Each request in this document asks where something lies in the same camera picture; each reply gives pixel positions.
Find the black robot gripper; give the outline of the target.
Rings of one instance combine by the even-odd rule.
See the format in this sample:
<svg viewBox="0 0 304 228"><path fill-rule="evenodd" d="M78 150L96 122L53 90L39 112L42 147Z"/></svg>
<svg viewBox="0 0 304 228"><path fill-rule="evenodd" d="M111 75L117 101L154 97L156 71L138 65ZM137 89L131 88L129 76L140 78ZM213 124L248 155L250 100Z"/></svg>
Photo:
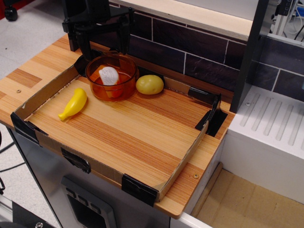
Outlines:
<svg viewBox="0 0 304 228"><path fill-rule="evenodd" d="M89 34L117 32L120 40L120 51L126 55L130 45L130 26L133 24L134 8L117 8L110 6L108 0L94 0L93 20L81 31L76 31L78 46L88 61L92 61Z"/></svg>

